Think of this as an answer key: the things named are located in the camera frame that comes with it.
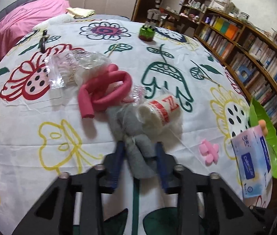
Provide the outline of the pink foam tube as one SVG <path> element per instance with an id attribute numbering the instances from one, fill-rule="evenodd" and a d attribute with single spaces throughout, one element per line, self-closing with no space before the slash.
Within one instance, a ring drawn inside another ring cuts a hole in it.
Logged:
<path id="1" fill-rule="evenodd" d="M 132 88 L 131 76 L 109 64 L 103 73 L 86 81 L 77 96 L 82 118 L 94 118 L 94 113 L 105 111 L 127 97 Z"/>

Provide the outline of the orange makeup sponge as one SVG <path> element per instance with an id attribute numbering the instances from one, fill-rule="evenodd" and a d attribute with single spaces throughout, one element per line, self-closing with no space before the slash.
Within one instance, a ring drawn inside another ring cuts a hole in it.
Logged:
<path id="1" fill-rule="evenodd" d="M 263 135 L 267 136 L 268 135 L 268 128 L 267 128 L 267 123 L 265 120 L 261 119 L 259 120 L 259 125 L 262 129 Z"/>

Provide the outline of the floral bed sheet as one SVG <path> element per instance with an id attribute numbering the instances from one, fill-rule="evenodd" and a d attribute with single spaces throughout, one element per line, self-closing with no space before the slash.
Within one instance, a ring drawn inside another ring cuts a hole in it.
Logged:
<path id="1" fill-rule="evenodd" d="M 198 41 L 64 23 L 0 62 L 0 234 L 267 234 L 261 128 Z"/>

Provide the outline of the tissue pack blue label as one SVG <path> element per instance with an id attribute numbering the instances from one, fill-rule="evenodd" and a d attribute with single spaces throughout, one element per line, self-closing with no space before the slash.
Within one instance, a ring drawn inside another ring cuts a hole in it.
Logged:
<path id="1" fill-rule="evenodd" d="M 243 197 L 261 196 L 272 180 L 269 149 L 260 125 L 251 127 L 231 139 Z"/>

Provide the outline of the cotton swabs plastic bag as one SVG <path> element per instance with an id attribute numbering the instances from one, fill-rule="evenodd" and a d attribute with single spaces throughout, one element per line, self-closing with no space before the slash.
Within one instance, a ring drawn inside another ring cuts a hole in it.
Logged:
<path id="1" fill-rule="evenodd" d="M 101 53 L 82 50 L 66 50 L 50 55 L 45 60 L 52 89 L 71 84 L 80 87 L 88 80 L 103 74 L 110 63 L 110 59 Z"/>

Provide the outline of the folded cream towel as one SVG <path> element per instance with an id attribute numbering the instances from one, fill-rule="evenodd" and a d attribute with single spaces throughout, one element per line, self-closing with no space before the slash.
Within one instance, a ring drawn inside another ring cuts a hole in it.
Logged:
<path id="1" fill-rule="evenodd" d="M 67 13 L 71 15 L 75 19 L 84 19 L 88 18 L 92 15 L 95 15 L 95 10 L 92 9 L 84 9 L 80 7 L 68 7 L 66 9 Z"/>

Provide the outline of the striped giraffe toy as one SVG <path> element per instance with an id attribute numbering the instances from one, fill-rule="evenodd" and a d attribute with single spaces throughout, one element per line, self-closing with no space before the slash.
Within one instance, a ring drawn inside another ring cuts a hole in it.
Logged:
<path id="1" fill-rule="evenodd" d="M 142 41 L 153 41 L 156 32 L 156 24 L 161 16 L 160 3 L 160 0 L 155 0 L 155 8 L 148 10 L 147 20 L 144 23 L 144 25 L 140 28 L 138 35 L 138 37 Z"/>

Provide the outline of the pink blanket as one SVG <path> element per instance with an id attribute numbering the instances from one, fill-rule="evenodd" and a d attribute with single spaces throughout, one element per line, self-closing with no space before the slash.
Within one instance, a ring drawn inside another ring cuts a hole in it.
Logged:
<path id="1" fill-rule="evenodd" d="M 0 21 L 0 60 L 30 33 L 34 26 L 64 14 L 68 7 L 68 0 L 36 0 L 9 12 Z"/>

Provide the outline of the wooden cotton swab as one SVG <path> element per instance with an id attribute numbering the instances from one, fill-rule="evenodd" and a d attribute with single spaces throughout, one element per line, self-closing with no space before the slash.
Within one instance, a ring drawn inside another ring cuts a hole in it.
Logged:
<path id="1" fill-rule="evenodd" d="M 211 78 L 208 78 L 208 77 L 206 77 L 206 76 L 203 76 L 203 78 L 206 79 L 206 80 L 209 80 L 210 82 L 216 84 L 216 85 L 219 86 L 219 87 L 221 86 L 218 82 L 214 81 L 214 80 L 211 79 Z"/>

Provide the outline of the white pillow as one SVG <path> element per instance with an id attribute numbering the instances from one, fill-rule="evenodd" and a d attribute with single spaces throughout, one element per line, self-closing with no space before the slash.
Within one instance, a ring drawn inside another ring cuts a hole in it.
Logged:
<path id="1" fill-rule="evenodd" d="M 51 25 L 71 23 L 74 21 L 75 21 L 74 17 L 72 17 L 70 14 L 65 13 L 65 14 L 61 14 L 61 15 L 49 18 L 41 23 L 38 23 L 32 28 L 32 31 L 34 30 L 42 31 L 42 30 L 46 30 Z"/>

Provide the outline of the wooden bookshelf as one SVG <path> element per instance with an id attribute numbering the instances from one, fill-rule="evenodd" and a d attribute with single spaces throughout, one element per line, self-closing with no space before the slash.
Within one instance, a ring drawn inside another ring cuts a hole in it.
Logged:
<path id="1" fill-rule="evenodd" d="M 224 65 L 238 93 L 257 100 L 277 128 L 277 42 L 227 12 L 231 0 L 183 0 L 180 15 L 194 36 Z"/>

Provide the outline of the pink flower sponge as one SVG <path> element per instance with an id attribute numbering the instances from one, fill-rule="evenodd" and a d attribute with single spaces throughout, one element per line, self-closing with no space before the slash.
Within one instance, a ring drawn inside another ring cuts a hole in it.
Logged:
<path id="1" fill-rule="evenodd" d="M 217 163 L 219 160 L 219 145 L 216 143 L 211 143 L 204 139 L 199 145 L 199 151 L 202 157 L 205 158 L 206 165 L 212 165 Z"/>

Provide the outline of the black clip tool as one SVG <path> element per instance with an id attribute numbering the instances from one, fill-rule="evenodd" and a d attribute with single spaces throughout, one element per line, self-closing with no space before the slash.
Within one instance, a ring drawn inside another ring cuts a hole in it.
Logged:
<path id="1" fill-rule="evenodd" d="M 43 54 L 45 53 L 45 42 L 46 42 L 47 37 L 48 37 L 48 31 L 47 31 L 47 29 L 45 29 L 42 33 L 42 37 L 40 39 L 40 45 L 39 45 L 40 52 Z"/>

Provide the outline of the green leaf tray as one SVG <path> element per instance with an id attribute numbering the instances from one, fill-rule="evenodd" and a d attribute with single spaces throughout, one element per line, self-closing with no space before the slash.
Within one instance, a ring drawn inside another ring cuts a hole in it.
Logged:
<path id="1" fill-rule="evenodd" d="M 272 176 L 277 179 L 277 131 L 265 109 L 257 100 L 252 98 L 250 101 L 249 125 L 254 127 L 259 124 L 260 120 L 264 120 L 266 123 L 268 133 L 265 136 L 265 139 L 270 148 L 269 156 L 272 165 Z"/>

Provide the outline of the grey felt cloth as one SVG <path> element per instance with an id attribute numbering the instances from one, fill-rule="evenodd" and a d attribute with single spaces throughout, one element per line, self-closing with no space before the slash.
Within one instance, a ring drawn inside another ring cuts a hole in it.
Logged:
<path id="1" fill-rule="evenodd" d="M 106 110 L 106 115 L 115 140 L 125 144 L 126 158 L 133 177 L 154 177 L 157 174 L 156 151 L 136 116 L 135 107 L 112 106 Z"/>

